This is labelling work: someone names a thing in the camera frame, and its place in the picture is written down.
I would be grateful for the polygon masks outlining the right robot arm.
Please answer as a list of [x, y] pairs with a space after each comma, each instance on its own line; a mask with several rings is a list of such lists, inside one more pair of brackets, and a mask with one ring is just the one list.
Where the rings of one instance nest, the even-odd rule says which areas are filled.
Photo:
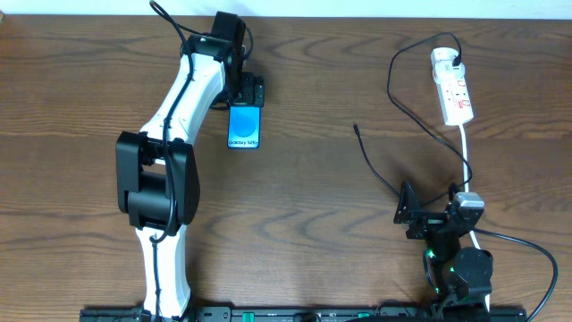
[[492, 254], [460, 244], [460, 238], [474, 230], [484, 213], [484, 201], [456, 185], [450, 186], [449, 197], [442, 212], [428, 211], [421, 207], [409, 182], [403, 182], [393, 222], [408, 226], [408, 239], [425, 241], [425, 273], [442, 307], [486, 308], [486, 297], [492, 293]]

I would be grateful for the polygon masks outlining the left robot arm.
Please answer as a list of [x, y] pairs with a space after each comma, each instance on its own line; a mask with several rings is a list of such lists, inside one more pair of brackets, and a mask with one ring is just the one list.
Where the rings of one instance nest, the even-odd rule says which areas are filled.
[[118, 207], [143, 250], [142, 312], [153, 321], [189, 317], [185, 238], [200, 199], [194, 145], [207, 113], [228, 111], [228, 148], [256, 149], [265, 104], [263, 78], [243, 69], [252, 53], [243, 42], [253, 37], [238, 15], [217, 13], [207, 33], [173, 27], [181, 38], [173, 85], [151, 119], [115, 146]]

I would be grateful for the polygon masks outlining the blue Samsung smartphone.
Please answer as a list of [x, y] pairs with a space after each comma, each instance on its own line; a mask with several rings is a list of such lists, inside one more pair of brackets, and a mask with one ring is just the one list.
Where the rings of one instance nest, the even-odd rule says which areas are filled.
[[232, 106], [229, 112], [228, 148], [259, 148], [261, 107]]

